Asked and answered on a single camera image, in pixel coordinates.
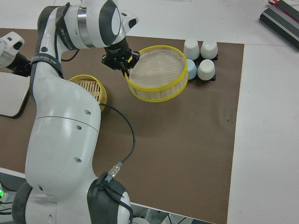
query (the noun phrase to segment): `black strap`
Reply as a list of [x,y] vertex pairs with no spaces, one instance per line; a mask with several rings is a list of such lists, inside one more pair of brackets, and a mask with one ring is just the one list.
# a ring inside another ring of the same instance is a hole
[[69,7],[70,7],[70,3],[68,2],[65,6],[61,6],[57,9],[56,32],[68,50],[78,50],[71,41],[71,37],[69,35],[69,32],[67,31],[66,24],[64,21],[64,16]]
[[31,65],[37,62],[46,62],[51,65],[59,74],[61,78],[63,78],[63,72],[60,62],[53,56],[46,53],[37,53],[33,55],[31,60]]

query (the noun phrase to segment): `cup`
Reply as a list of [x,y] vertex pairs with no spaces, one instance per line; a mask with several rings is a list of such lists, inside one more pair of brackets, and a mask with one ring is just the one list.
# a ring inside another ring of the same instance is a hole
[[195,78],[195,76],[197,75],[197,69],[195,66],[194,61],[187,59],[188,62],[188,80]]
[[197,75],[201,80],[210,80],[215,75],[214,63],[209,60],[203,60],[197,69]]
[[187,59],[195,60],[199,57],[199,45],[194,38],[186,39],[184,43],[184,51]]
[[200,48],[201,56],[204,59],[213,59],[218,54],[218,46],[217,42],[214,39],[206,39],[203,41],[202,46]]

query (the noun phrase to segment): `silver metal ring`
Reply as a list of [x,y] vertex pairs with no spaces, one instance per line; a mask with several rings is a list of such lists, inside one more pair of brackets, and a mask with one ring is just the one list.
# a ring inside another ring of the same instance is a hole
[[86,24],[86,8],[79,7],[78,9],[78,27],[81,39],[83,40],[84,44],[89,47],[93,48],[93,42],[90,39],[87,24]]

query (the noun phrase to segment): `yellow basket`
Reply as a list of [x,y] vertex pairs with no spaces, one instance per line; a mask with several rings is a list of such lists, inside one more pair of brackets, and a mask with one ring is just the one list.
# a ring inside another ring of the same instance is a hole
[[[178,71],[178,77],[172,80],[171,82],[167,84],[163,84],[161,86],[155,86],[155,87],[145,87],[140,86],[136,83],[133,83],[130,79],[131,77],[125,76],[126,81],[128,83],[129,89],[133,93],[134,96],[136,96],[138,99],[141,99],[143,101],[147,102],[163,102],[169,99],[172,99],[176,97],[178,94],[180,94],[183,89],[186,87],[188,82],[188,70],[187,70],[187,59],[185,55],[177,48],[174,48],[172,46],[167,45],[156,45],[151,46],[145,49],[142,49],[140,51],[140,59],[142,60],[142,57],[150,52],[156,51],[156,50],[167,50],[171,51],[172,53],[177,54],[178,60],[180,63],[182,63],[182,69],[181,71]],[[153,61],[152,68],[155,67],[155,60]]]
[[[94,98],[101,103],[107,103],[107,93],[99,80],[96,77],[90,75],[78,75],[71,78],[69,81],[78,84],[79,86],[83,87],[87,91],[89,91]],[[101,111],[104,110],[104,106],[100,105]]]

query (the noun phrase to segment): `cable connector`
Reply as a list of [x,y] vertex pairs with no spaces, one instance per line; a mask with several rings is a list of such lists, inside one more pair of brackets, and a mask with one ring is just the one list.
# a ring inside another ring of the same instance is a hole
[[119,162],[112,167],[112,169],[108,172],[107,177],[105,178],[105,184],[108,185],[121,170],[122,163]]

